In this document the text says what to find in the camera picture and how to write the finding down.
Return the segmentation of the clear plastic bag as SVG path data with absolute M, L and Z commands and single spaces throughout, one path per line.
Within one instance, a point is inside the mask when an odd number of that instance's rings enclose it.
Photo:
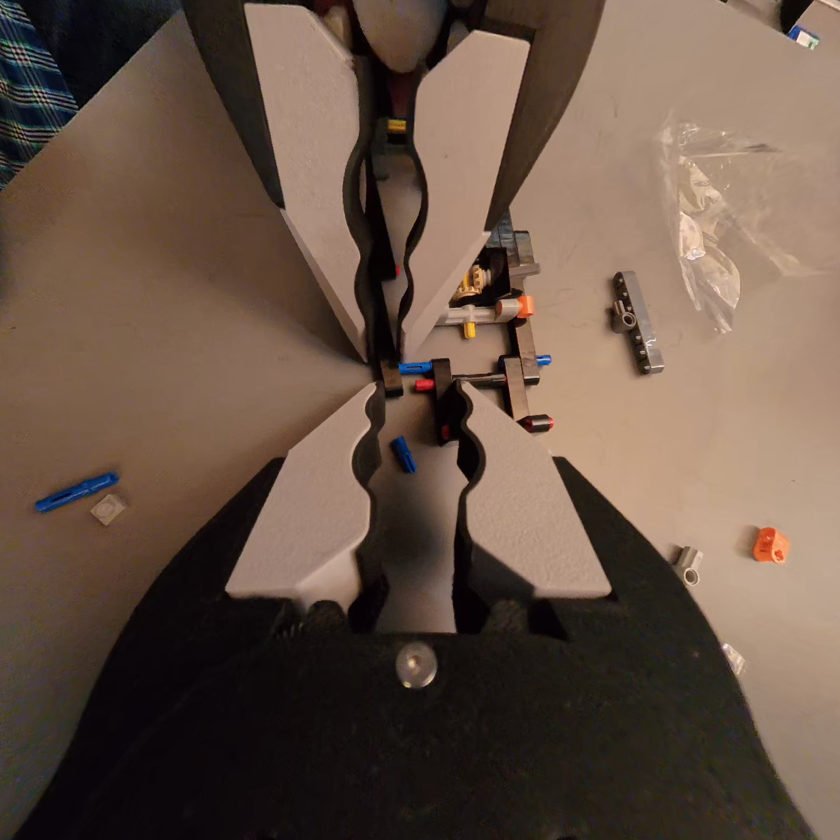
M 803 154 L 670 112 L 657 136 L 668 232 L 694 309 L 718 333 L 733 329 L 742 296 L 737 253 L 772 277 L 835 270 L 823 174 Z

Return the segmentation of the lego chassis assembly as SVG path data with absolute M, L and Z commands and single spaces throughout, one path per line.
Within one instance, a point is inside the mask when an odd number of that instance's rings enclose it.
M 553 428 L 552 417 L 534 413 L 528 399 L 528 389 L 540 383 L 542 370 L 552 361 L 534 349 L 531 318 L 535 305 L 523 289 L 525 279 L 540 271 L 532 256 L 529 233 L 514 229 L 506 211 L 480 244 L 435 326 L 457 328 L 464 340 L 474 339 L 479 327 L 503 329 L 506 351 L 496 366 L 489 372 L 455 374 L 448 358 L 398 361 L 402 382 L 411 377 L 415 393 L 431 396 L 434 435 L 440 447 L 459 439 L 456 382 L 500 394 L 503 410 L 529 434 Z

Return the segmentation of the person's trousers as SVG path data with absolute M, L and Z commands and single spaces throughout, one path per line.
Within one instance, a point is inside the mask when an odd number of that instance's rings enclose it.
M 77 106 L 85 106 L 182 7 L 180 1 L 20 1 Z

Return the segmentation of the person's left hand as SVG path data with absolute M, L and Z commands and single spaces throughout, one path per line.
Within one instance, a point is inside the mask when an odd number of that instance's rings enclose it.
M 418 66 L 407 73 L 397 73 L 378 59 L 373 62 L 374 110 L 378 119 L 408 119 L 423 70 L 423 66 Z

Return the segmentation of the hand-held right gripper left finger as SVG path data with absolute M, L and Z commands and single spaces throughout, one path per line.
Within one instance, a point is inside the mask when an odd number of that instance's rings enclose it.
M 379 575 L 360 551 L 375 519 L 370 482 L 382 463 L 382 383 L 361 388 L 287 453 L 227 579 L 237 600 L 320 602 L 345 614 Z

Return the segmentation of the grey lego beam with connector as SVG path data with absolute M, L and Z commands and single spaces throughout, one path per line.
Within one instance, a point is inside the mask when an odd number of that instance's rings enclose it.
M 622 334 L 640 375 L 659 375 L 665 370 L 657 333 L 648 314 L 635 272 L 619 271 L 612 279 L 611 329 Z

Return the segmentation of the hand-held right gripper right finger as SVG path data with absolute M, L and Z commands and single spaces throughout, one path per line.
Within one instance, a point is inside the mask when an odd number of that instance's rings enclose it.
M 550 452 L 472 384 L 461 409 L 452 601 L 456 631 L 478 634 L 495 604 L 593 601 L 613 588 Z

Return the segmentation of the long blue lego pin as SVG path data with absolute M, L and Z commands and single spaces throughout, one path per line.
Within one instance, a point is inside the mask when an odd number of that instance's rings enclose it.
M 37 500 L 34 507 L 39 513 L 51 512 L 75 501 L 95 496 L 101 491 L 116 486 L 119 481 L 119 476 L 109 471 L 100 476 L 84 479 L 76 485 L 49 494 L 47 497 Z

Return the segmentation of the person's plaid shirt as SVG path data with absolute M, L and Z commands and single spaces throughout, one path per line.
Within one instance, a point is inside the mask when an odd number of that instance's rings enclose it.
M 1 187 L 77 114 L 49 50 L 18 2 L 1 2 Z

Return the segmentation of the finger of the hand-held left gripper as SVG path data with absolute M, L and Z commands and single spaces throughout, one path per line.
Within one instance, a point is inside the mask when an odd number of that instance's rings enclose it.
M 350 14 L 246 3 L 245 20 L 282 193 L 281 214 L 337 320 L 368 360 L 355 297 L 361 261 L 344 206 L 360 134 Z
M 526 39 L 474 30 L 419 83 L 412 140 L 425 216 L 407 255 L 413 294 L 402 316 L 402 356 L 419 350 L 488 240 L 529 51 Z

